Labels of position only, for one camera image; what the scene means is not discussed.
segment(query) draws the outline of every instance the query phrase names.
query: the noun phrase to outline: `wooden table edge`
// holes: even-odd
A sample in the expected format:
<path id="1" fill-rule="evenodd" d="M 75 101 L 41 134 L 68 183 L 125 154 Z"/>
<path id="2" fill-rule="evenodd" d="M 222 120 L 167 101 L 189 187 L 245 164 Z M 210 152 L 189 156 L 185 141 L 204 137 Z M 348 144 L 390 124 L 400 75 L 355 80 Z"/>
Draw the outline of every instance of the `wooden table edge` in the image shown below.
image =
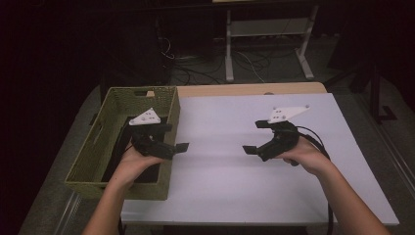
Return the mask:
<path id="1" fill-rule="evenodd" d="M 177 86 L 179 97 L 327 93 L 321 82 Z"/>

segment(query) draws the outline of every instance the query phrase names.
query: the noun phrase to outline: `handheld controller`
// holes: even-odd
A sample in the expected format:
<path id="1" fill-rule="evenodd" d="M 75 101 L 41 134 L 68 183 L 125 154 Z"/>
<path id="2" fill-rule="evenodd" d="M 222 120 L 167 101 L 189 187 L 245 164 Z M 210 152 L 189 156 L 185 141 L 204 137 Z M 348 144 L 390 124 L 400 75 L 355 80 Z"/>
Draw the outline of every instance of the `handheld controller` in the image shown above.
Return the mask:
<path id="1" fill-rule="evenodd" d="M 269 142 L 260 147 L 245 145 L 243 148 L 246 154 L 258 155 L 264 162 L 293 149 L 299 143 L 300 133 L 298 129 L 287 120 L 276 123 L 258 120 L 255 124 L 257 128 L 270 128 L 274 136 Z M 299 163 L 292 161 L 291 165 L 296 166 Z"/>
<path id="2" fill-rule="evenodd" d="M 143 156 L 172 160 L 175 154 L 186 152 L 189 143 L 176 144 L 175 146 L 163 143 L 159 136 L 163 136 L 167 131 L 171 131 L 171 124 L 136 126 L 132 133 L 132 145 Z"/>

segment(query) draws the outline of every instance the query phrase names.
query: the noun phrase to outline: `hand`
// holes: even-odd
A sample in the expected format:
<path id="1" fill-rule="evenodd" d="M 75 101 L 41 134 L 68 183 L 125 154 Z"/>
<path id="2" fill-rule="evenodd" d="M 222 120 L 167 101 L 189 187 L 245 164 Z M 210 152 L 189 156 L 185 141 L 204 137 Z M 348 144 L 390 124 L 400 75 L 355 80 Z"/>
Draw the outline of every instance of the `hand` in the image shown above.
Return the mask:
<path id="1" fill-rule="evenodd" d="M 122 159 L 115 169 L 110 182 L 120 187 L 131 187 L 134 180 L 150 165 L 160 164 L 163 159 L 153 156 L 144 157 L 136 151 L 131 142 L 128 143 Z"/>
<path id="2" fill-rule="evenodd" d="M 333 165 L 313 144 L 302 136 L 300 136 L 299 143 L 295 148 L 275 157 L 275 159 L 283 159 L 287 163 L 296 161 L 314 175 L 321 173 L 327 166 Z"/>

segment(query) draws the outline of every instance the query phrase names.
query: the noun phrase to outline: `green basket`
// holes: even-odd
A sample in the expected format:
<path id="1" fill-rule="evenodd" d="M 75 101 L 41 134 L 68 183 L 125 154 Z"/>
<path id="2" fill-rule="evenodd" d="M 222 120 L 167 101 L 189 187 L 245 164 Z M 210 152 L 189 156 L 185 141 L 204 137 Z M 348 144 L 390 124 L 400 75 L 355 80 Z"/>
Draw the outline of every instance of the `green basket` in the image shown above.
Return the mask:
<path id="1" fill-rule="evenodd" d="M 128 118 L 153 108 L 158 116 L 172 124 L 163 142 L 175 145 L 180 104 L 174 86 L 113 87 L 103 102 L 94 124 L 66 178 L 66 185 L 83 198 L 101 198 L 108 182 L 103 181 L 120 131 Z M 134 182 L 126 199 L 166 200 L 171 161 L 157 165 L 154 182 Z"/>

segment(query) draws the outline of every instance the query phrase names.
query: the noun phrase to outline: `tabletop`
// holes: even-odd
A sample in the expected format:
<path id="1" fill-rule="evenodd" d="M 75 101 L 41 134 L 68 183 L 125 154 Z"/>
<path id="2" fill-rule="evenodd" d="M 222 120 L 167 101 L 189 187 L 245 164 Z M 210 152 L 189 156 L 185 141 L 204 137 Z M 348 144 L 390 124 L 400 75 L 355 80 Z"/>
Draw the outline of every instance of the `tabletop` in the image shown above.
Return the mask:
<path id="1" fill-rule="evenodd" d="M 254 122 L 273 107 L 308 105 L 290 119 L 316 131 L 332 161 L 384 224 L 398 224 L 333 95 L 321 83 L 178 87 L 176 141 L 165 201 L 126 200 L 125 223 L 308 225 L 327 222 L 327 200 L 315 177 L 283 161 L 247 156 L 243 145 L 272 137 Z"/>

